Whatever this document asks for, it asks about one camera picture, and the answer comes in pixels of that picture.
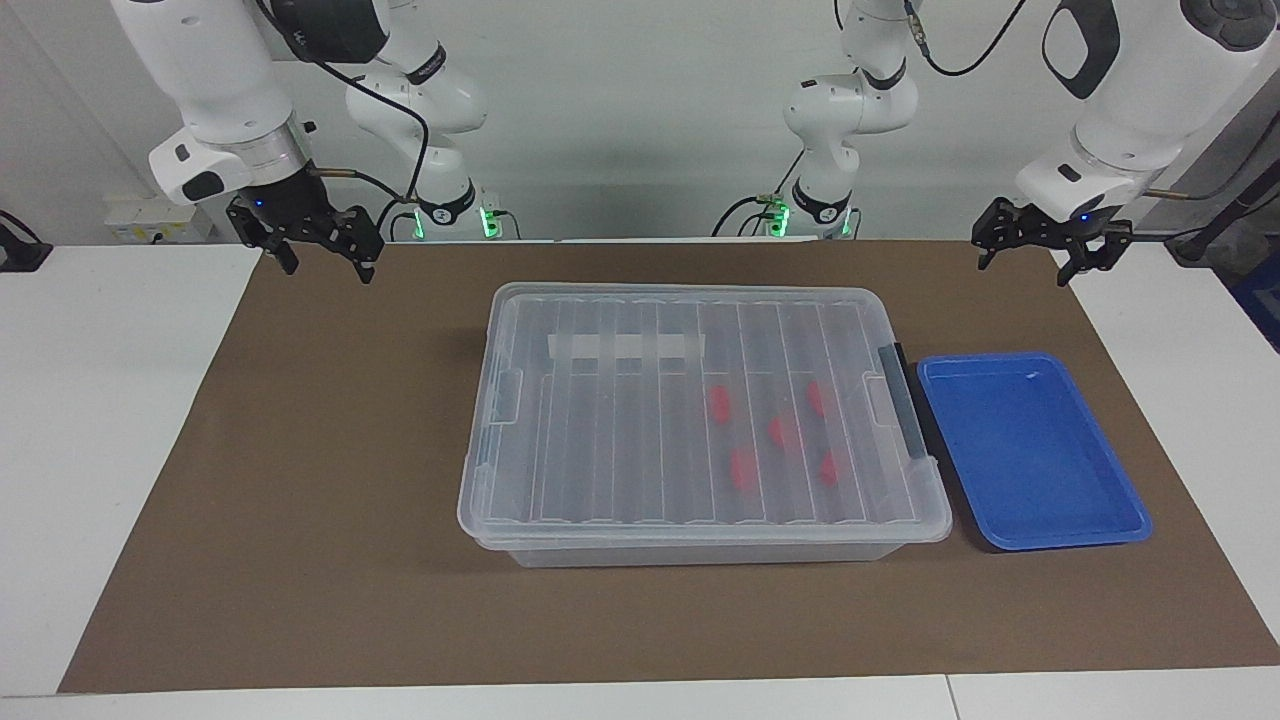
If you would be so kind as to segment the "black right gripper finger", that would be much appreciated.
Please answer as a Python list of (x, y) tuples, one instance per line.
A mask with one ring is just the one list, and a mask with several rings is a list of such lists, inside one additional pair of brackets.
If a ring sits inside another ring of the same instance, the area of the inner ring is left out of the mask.
[(237, 193), (227, 217), (243, 246), (262, 250), (287, 275), (297, 272), (300, 261), (288, 240), (300, 222), (294, 202), (271, 193)]
[(362, 284), (371, 284), (385, 241), (364, 206), (335, 213), (335, 254), (348, 260)]

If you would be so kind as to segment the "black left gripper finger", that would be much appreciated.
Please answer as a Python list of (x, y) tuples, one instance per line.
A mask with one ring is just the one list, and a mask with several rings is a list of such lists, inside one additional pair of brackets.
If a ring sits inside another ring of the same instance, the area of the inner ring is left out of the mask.
[(1006, 197), (993, 199), (972, 227), (972, 245), (978, 250), (979, 272), (984, 272), (997, 254), (1020, 247), (1018, 206)]
[(1097, 227), (1068, 231), (1062, 237), (1062, 250), (1068, 261), (1057, 273), (1057, 287), (1066, 287), (1078, 274), (1098, 270), (1110, 272), (1130, 247), (1132, 222), (1106, 222)]

